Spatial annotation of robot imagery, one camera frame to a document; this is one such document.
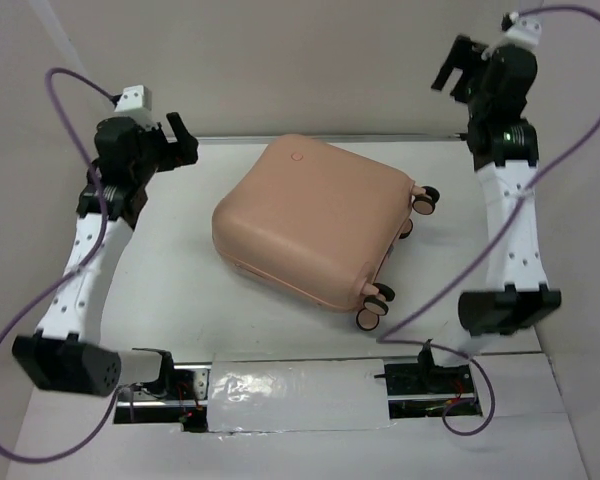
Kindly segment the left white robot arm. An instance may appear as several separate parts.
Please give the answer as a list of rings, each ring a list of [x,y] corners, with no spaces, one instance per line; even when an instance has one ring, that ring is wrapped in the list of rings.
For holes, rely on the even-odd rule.
[[[198,141],[177,112],[162,127],[115,116],[96,127],[96,159],[76,208],[76,235],[61,284],[30,336],[19,335],[12,355],[41,390],[106,397],[133,377],[120,353],[101,346],[101,321],[118,261],[159,172],[193,165]]]

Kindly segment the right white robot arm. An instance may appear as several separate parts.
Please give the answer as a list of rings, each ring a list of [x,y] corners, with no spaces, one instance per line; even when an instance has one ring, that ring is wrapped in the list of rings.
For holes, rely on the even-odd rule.
[[[530,329],[561,305],[542,265],[531,182],[539,170],[537,133],[522,115],[537,75],[535,55],[512,43],[495,48],[459,35],[432,87],[453,70],[452,97],[468,108],[465,141],[486,205],[488,241],[484,287],[463,291],[457,316],[433,338],[440,345],[420,363],[416,379],[428,392],[451,379],[451,366],[478,355],[501,337]]]

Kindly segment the pink suitcase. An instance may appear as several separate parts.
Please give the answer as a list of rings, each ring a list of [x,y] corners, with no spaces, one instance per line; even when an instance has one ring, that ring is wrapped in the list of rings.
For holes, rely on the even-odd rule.
[[[432,214],[439,199],[394,167],[287,134],[218,203],[212,240],[239,271],[372,331],[395,298],[381,267],[411,234],[411,215]]]

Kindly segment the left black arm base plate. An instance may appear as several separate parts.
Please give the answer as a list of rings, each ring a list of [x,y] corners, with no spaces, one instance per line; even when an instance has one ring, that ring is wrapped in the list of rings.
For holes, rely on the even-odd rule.
[[[117,398],[115,425],[158,425],[178,427],[182,432],[208,432],[210,363],[176,363],[163,393],[134,385]]]

